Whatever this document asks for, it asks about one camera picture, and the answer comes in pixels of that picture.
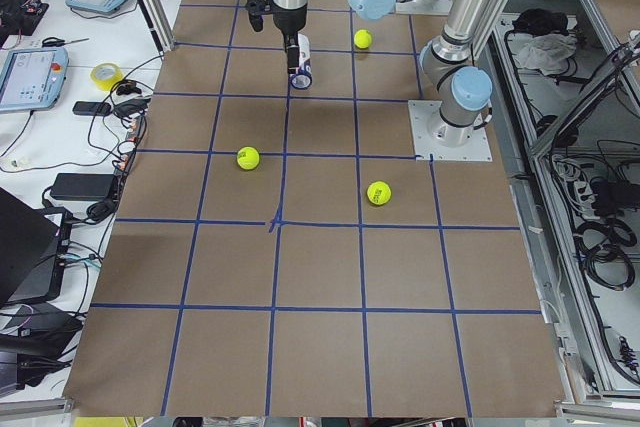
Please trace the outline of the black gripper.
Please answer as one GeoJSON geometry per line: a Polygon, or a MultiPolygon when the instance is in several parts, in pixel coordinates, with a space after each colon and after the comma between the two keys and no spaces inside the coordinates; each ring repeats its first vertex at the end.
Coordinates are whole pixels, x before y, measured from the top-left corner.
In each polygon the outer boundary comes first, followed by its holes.
{"type": "Polygon", "coordinates": [[[275,26],[281,31],[287,58],[287,73],[294,75],[299,68],[300,46],[298,33],[306,26],[306,6],[286,9],[277,4],[272,9],[275,26]]]}

